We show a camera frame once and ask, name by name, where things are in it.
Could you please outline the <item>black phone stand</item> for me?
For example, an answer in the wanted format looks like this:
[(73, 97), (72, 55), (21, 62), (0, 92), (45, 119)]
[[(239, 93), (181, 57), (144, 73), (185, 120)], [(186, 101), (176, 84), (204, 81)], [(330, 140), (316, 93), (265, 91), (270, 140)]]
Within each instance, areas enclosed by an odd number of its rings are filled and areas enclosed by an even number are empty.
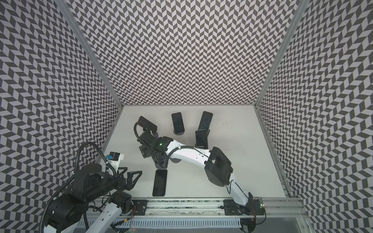
[(153, 197), (164, 197), (166, 193), (167, 185), (167, 170), (157, 170), (155, 172), (154, 184), (153, 184)]

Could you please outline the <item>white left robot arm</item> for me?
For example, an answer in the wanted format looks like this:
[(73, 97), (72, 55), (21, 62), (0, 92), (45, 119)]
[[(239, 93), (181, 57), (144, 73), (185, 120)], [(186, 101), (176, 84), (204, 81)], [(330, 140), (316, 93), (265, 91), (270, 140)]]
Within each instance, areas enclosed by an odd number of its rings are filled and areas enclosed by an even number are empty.
[(48, 200), (41, 216), (40, 233), (72, 233), (83, 220), (88, 233), (104, 233), (122, 214), (132, 217), (135, 205), (128, 191), (141, 171), (114, 171), (109, 175), (100, 164), (77, 170)]

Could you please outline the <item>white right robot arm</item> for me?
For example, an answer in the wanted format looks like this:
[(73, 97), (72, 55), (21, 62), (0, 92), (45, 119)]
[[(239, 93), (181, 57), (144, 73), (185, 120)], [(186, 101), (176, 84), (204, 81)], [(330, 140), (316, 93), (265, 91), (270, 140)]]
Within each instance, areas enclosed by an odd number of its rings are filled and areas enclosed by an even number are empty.
[(150, 131), (138, 134), (140, 152), (144, 158), (152, 158), (158, 169), (166, 170), (170, 160), (186, 161), (204, 169), (208, 180), (214, 185), (226, 187), (239, 211), (249, 215), (254, 211), (252, 194), (240, 187), (231, 161), (218, 147), (201, 149), (184, 145), (170, 137), (155, 137)]

